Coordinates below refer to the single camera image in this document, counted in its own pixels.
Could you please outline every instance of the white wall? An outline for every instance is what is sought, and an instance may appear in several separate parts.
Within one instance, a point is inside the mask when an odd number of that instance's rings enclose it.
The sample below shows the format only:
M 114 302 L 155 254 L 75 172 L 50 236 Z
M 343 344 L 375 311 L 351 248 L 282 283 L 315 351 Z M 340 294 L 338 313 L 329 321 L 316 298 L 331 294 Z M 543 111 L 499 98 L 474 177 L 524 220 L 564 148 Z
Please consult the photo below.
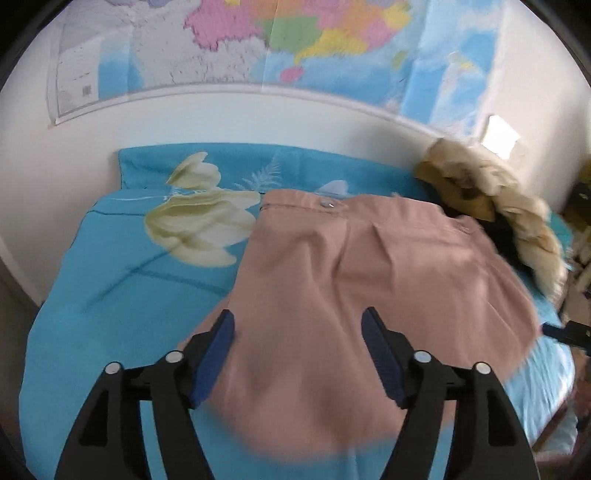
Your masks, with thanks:
M 525 188 L 560 210 L 590 151 L 591 90 L 560 39 L 520 1 L 507 2 L 505 21 L 487 110 L 522 136 L 527 157 L 512 166 Z
M 560 41 L 509 0 L 498 94 L 487 111 L 525 139 L 524 184 L 558 206 L 587 151 L 589 89 Z M 50 126 L 43 31 L 0 92 L 0 256 L 44 299 L 85 212 L 119 187 L 115 152 L 136 145 L 230 141 L 296 145 L 411 166 L 431 137 L 367 113 L 309 100 L 187 94 L 112 106 Z

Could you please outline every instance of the pillow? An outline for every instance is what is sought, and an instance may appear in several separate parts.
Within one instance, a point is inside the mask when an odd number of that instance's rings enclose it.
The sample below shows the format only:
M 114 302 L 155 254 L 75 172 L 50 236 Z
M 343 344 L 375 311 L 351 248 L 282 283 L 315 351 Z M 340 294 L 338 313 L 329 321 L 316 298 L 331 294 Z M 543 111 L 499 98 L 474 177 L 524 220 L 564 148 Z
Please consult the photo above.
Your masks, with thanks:
M 371 192 L 431 200 L 411 172 L 380 163 L 281 145 L 174 144 L 119 152 L 122 189 L 298 189 L 349 197 Z

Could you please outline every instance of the screw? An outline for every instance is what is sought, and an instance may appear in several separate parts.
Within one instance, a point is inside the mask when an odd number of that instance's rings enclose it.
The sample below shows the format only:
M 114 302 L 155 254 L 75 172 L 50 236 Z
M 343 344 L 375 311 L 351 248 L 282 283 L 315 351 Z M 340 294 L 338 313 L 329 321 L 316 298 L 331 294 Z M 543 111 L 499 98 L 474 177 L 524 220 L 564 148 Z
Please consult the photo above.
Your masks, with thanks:
M 105 373 L 107 375 L 113 375 L 121 370 L 121 364 L 119 362 L 111 362 L 105 367 Z
M 169 364 L 175 364 L 183 359 L 183 353 L 178 350 L 173 350 L 166 354 L 165 359 Z
M 431 361 L 431 354 L 429 352 L 425 352 L 424 350 L 419 350 L 414 352 L 414 359 L 417 362 L 421 362 L 422 364 L 427 364 Z
M 491 366 L 484 362 L 478 362 L 476 364 L 476 370 L 478 370 L 482 375 L 488 375 L 492 372 Z

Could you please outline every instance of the bed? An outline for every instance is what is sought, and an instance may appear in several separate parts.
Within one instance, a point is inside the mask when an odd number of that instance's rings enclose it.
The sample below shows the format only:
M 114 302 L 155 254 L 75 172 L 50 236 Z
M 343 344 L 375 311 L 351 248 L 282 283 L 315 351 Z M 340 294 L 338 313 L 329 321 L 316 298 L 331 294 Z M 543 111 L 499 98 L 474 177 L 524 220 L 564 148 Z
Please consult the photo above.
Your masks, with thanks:
M 167 253 L 148 236 L 145 215 L 183 189 L 166 182 L 187 157 L 207 153 L 218 186 L 232 190 L 296 188 L 347 197 L 393 193 L 437 201 L 409 171 L 366 160 L 294 147 L 253 144 L 177 144 L 119 152 L 121 189 L 87 213 L 63 258 L 60 274 L 31 330 L 20 396 L 27 465 L 39 480 L 53 478 L 73 421 L 101 369 L 151 364 L 174 349 L 232 288 L 246 242 L 227 247 L 237 261 L 199 268 Z M 256 216 L 257 205 L 249 211 Z M 552 305 L 525 277 L 540 322 L 558 324 Z M 505 388 L 530 442 L 569 392 L 570 351 L 539 338 Z M 330 458 L 279 463 L 250 452 L 208 409 L 192 412 L 217 479 L 378 479 L 395 439 Z M 165 478 L 150 405 L 142 424 L 152 478 Z M 431 480 L 443 477 L 452 429 L 442 430 Z

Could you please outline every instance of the pink pants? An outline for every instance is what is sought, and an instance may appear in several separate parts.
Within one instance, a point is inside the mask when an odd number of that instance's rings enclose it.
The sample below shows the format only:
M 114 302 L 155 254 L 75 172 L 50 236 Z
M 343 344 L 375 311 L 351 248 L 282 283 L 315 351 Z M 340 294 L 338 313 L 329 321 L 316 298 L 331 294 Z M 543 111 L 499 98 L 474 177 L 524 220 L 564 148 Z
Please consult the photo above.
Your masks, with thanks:
M 224 307 L 236 317 L 213 408 L 251 448 L 279 458 L 395 436 L 404 412 L 361 335 L 369 306 L 415 349 L 459 367 L 485 361 L 501 380 L 538 335 L 526 289 L 472 218 L 402 197 L 274 190 L 234 289 L 199 327 Z

